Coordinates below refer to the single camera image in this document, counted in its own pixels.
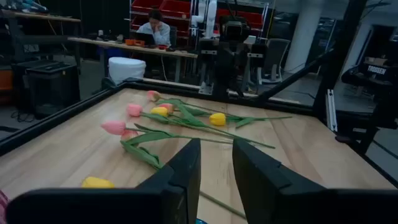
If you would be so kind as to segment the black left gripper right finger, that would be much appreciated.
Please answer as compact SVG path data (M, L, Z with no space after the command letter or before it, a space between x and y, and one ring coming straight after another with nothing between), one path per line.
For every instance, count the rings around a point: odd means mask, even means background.
M242 139L236 184L248 223L397 223L397 191L328 189Z

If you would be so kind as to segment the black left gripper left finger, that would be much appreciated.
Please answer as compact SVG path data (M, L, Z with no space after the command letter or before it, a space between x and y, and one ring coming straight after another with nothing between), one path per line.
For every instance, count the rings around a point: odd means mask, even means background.
M194 223L201 144L189 141L134 188L31 190L11 200L8 223Z

